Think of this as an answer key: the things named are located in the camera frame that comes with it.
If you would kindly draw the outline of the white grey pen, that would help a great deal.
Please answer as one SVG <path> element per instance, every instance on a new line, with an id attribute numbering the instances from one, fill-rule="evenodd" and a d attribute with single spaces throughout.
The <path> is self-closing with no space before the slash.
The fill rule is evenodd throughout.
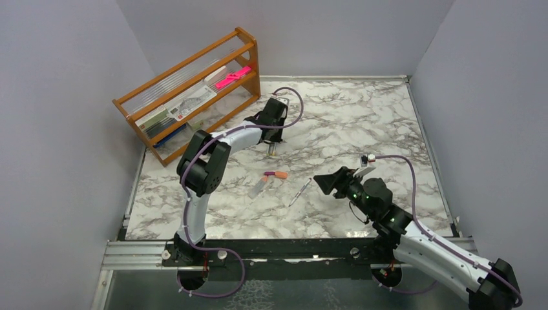
<path id="1" fill-rule="evenodd" d="M 311 183 L 311 181 L 312 181 L 312 178 L 307 179 L 307 181 L 304 183 L 304 185 L 297 191 L 297 193 L 291 199 L 288 207 L 291 207 L 299 199 L 299 197 L 303 194 L 303 192 L 306 190 L 306 188 Z"/>

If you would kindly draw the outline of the orange tip white marker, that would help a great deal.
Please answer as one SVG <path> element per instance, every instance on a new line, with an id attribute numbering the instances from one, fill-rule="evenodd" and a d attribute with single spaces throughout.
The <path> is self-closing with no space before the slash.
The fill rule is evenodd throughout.
<path id="1" fill-rule="evenodd" d="M 255 199 L 261 191 L 264 189 L 264 187 L 268 184 L 269 176 L 264 175 L 259 181 L 251 188 L 251 190 L 248 192 L 248 196 L 251 199 Z"/>

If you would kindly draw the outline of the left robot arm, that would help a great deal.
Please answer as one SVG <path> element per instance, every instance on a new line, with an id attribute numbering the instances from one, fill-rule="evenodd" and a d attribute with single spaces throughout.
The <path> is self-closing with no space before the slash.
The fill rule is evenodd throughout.
<path id="1" fill-rule="evenodd" d="M 194 133 L 176 172 L 185 191 L 180 227 L 174 235 L 174 254 L 187 265 L 203 257 L 205 217 L 210 194 L 222 181 L 229 156 L 259 143 L 281 141 L 288 100 L 268 99 L 265 107 L 236 127 L 222 132 Z"/>

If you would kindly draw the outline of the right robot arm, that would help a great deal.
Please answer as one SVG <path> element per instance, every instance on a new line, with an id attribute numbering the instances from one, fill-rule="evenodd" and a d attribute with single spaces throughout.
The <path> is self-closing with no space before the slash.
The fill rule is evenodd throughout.
<path id="1" fill-rule="evenodd" d="M 372 247 L 378 261 L 395 258 L 419 269 L 461 297 L 469 309 L 512 309 L 522 304 L 509 263 L 482 258 L 426 228 L 393 203 L 393 193 L 381 178 L 363 180 L 355 170 L 341 167 L 313 180 L 325 195 L 347 199 L 372 222 L 379 239 Z"/>

